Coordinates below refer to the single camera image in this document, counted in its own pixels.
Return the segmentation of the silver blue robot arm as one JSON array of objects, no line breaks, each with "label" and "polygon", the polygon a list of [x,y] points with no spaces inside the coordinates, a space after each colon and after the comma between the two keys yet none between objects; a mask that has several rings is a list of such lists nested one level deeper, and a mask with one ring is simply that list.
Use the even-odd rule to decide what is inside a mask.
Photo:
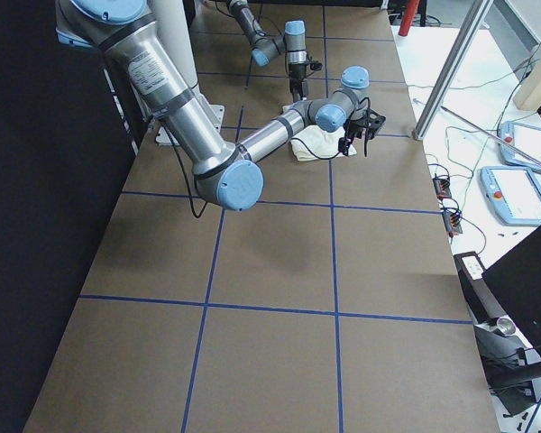
[{"label": "silver blue robot arm", "polygon": [[328,98],[308,100],[302,67],[307,56],[305,27],[288,22],[282,35],[265,34],[245,1],[227,8],[252,45],[259,65],[285,55],[293,83],[293,105],[239,143],[226,141],[215,114],[200,92],[185,9],[180,1],[58,1],[60,42],[99,51],[125,70],[140,98],[162,122],[170,140],[192,162],[198,195],[228,210],[252,207],[263,188],[257,163],[306,127],[332,133],[349,125],[362,130],[369,109],[369,73],[347,68],[341,86]]},{"label": "silver blue robot arm", "polygon": [[247,37],[254,62],[264,67],[283,56],[293,101],[305,100],[308,95],[307,69],[311,64],[307,53],[305,23],[302,20],[286,22],[283,33],[270,36],[256,20],[247,1],[227,1],[226,7]]}]

